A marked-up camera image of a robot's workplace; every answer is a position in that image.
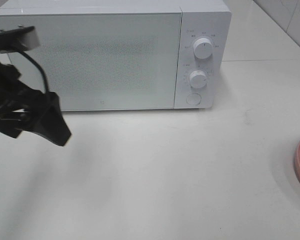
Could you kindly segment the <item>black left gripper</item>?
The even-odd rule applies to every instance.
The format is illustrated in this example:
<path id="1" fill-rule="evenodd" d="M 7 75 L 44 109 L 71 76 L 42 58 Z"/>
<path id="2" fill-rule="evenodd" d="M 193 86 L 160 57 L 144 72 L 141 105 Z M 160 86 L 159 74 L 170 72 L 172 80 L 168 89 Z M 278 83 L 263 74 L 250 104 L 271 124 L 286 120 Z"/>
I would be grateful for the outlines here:
<path id="1" fill-rule="evenodd" d="M 20 110 L 0 110 L 0 133 L 16 139 L 26 131 L 63 147 L 72 133 L 63 118 L 60 99 L 55 92 L 48 92 L 45 71 L 26 53 L 38 46 L 38 40 L 0 37 L 0 53 L 19 53 L 26 58 L 39 71 L 45 90 L 41 92 L 28 87 L 19 80 L 21 73 L 15 66 L 0 62 L 0 95 L 30 107 L 25 117 Z"/>

